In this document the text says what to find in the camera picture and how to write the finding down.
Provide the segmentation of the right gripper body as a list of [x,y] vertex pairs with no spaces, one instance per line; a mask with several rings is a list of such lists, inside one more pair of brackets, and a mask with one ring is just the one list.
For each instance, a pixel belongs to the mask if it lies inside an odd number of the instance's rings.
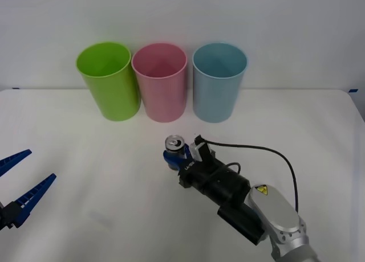
[[218,166],[215,151],[212,151],[203,161],[193,159],[191,155],[187,156],[179,163],[179,184],[185,189],[194,187],[201,190],[203,184],[218,169]]

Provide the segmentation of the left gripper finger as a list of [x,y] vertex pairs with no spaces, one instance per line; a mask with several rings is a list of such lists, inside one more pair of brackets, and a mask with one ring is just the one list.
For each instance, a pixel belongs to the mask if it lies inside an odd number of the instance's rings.
[[30,216],[31,211],[52,185],[56,175],[49,175],[27,193],[6,205],[6,227],[19,228]]
[[13,154],[7,158],[0,160],[0,177],[6,174],[10,169],[12,169],[15,165],[20,163],[23,159],[29,156],[32,153],[30,149],[24,150],[17,154]]

